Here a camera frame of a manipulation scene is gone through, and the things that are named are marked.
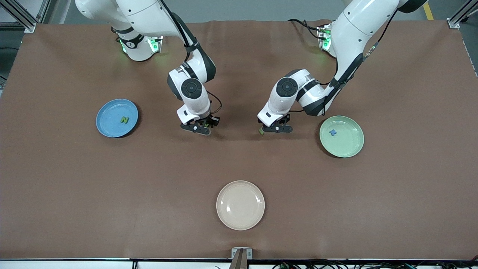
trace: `table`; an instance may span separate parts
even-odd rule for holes
[[[275,82],[297,68],[328,81],[334,59],[291,22],[190,28],[217,65],[206,88],[224,103],[209,137],[179,127],[166,84],[185,56],[178,39],[138,63],[107,25],[41,24],[24,37],[0,100],[1,258],[222,258],[236,246],[255,258],[476,254],[478,91],[459,31],[393,22],[325,117],[294,113],[293,133],[261,136],[256,114]],[[141,121],[110,139],[95,117],[116,98],[135,102]],[[321,122],[337,114],[365,133],[353,158],[320,145]],[[266,200],[248,231],[215,210],[239,179]]]

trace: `robotic arm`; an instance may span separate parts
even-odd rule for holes
[[[110,23],[132,60],[149,59],[157,52],[150,44],[161,36],[180,38],[187,57],[169,73],[168,86],[175,97],[184,102],[177,111],[181,128],[210,135],[209,128],[217,126],[219,117],[211,115],[203,83],[214,78],[216,66],[186,24],[163,0],[75,0],[75,3],[86,17]]]
[[[426,0],[353,0],[331,24],[320,29],[321,49],[337,58],[337,70],[324,88],[307,70],[294,70],[280,79],[264,108],[257,115],[264,132],[291,132],[287,124],[294,101],[307,115],[324,115],[376,45],[364,56],[367,41],[396,10],[410,13]]]

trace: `small green object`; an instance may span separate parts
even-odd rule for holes
[[[127,124],[130,119],[128,117],[122,117],[121,118],[121,123]]]
[[[348,158],[360,152],[364,144],[362,128],[354,120],[345,116],[333,116],[322,124],[319,131],[320,142],[332,155]]]

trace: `beige plate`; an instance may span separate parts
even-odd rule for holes
[[[264,196],[256,185],[243,180],[234,181],[219,192],[216,210],[227,227],[238,231],[251,229],[264,215]]]

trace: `gray floor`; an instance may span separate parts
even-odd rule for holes
[[[257,20],[286,21],[291,18],[335,19],[344,8],[341,0],[165,0],[166,4],[186,22]],[[430,7],[436,20],[451,16],[464,0],[430,0]],[[423,8],[410,13],[398,13],[396,20],[426,20]],[[74,0],[60,0],[54,8],[50,23],[91,24],[102,23],[89,20],[76,9]],[[471,58],[478,64],[478,15],[470,18],[461,28],[468,44]],[[16,47],[21,44],[23,32],[0,31],[0,47]],[[16,51],[0,49],[0,75],[8,77]]]

